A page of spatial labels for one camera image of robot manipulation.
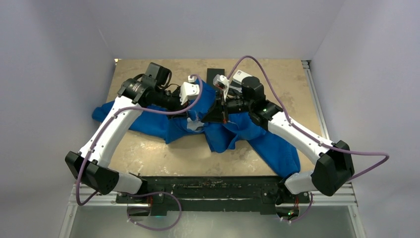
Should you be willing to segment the blue zip jacket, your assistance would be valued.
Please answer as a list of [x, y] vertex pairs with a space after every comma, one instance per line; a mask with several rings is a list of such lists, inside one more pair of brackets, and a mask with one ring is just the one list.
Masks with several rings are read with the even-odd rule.
[[202, 123], [201, 119], [214, 100], [215, 90], [204, 83], [202, 96], [187, 118], [169, 119], [166, 115], [143, 112], [129, 128], [159, 137], [167, 144], [184, 136], [204, 134], [210, 150], [217, 153], [234, 150], [237, 141], [246, 140], [280, 177], [301, 170], [297, 149], [283, 138], [255, 125], [248, 113], [232, 114], [226, 124]]

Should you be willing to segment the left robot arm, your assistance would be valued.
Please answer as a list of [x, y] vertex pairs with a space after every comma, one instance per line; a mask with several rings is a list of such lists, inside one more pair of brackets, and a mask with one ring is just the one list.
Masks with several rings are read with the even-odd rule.
[[136, 203], [146, 200], [148, 190], [139, 176], [109, 168], [112, 156], [133, 122], [148, 106], [166, 109], [168, 116], [186, 111], [190, 100], [200, 93], [195, 76], [172, 92], [168, 90], [170, 69], [150, 63], [146, 72], [125, 80], [105, 120], [91, 139], [77, 152], [68, 152], [65, 162], [79, 184], [85, 184], [101, 194], [112, 191], [128, 193]]

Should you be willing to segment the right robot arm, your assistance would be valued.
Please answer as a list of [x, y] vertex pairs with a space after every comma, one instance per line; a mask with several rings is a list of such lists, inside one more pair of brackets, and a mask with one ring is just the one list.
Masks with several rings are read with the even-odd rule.
[[288, 174], [278, 188], [279, 198], [291, 201], [298, 193], [319, 191], [332, 196], [355, 173], [346, 142], [336, 143], [317, 135], [291, 119], [285, 108], [266, 99], [264, 86], [254, 76], [241, 83], [241, 95], [228, 98], [229, 81], [216, 75], [213, 85], [219, 90], [215, 102], [203, 117], [203, 122], [227, 123], [230, 114], [247, 113], [251, 121], [265, 131], [276, 135], [301, 151], [315, 168], [309, 172]]

